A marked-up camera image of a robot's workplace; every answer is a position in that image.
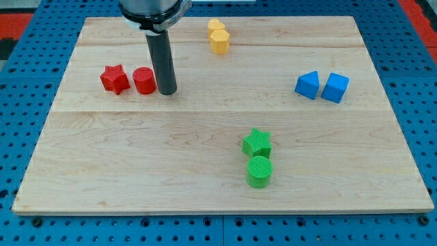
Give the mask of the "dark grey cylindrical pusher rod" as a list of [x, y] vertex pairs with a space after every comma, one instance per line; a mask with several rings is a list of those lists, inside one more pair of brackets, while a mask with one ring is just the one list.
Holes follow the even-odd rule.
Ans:
[[171, 45], [167, 31], [145, 33], [158, 91], [163, 95], [172, 95], [177, 91], [177, 82], [173, 66]]

